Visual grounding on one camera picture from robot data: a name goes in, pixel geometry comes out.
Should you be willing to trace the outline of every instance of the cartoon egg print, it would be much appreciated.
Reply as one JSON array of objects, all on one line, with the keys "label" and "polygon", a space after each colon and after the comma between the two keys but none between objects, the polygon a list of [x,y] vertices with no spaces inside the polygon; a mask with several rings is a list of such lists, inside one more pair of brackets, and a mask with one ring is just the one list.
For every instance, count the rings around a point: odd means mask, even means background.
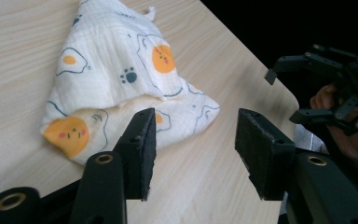
[{"label": "cartoon egg print", "polygon": [[87,60],[79,53],[79,51],[73,48],[67,48],[63,50],[60,55],[57,76],[63,73],[83,73],[87,65]]},{"label": "cartoon egg print", "polygon": [[171,48],[167,45],[159,45],[153,48],[152,61],[156,70],[160,73],[169,73],[175,68]]},{"label": "cartoon egg print", "polygon": [[80,153],[90,138],[85,121],[77,117],[54,120],[43,135],[52,145],[61,149],[69,159]]},{"label": "cartoon egg print", "polygon": [[156,110],[156,132],[166,131],[171,128],[171,117]]}]

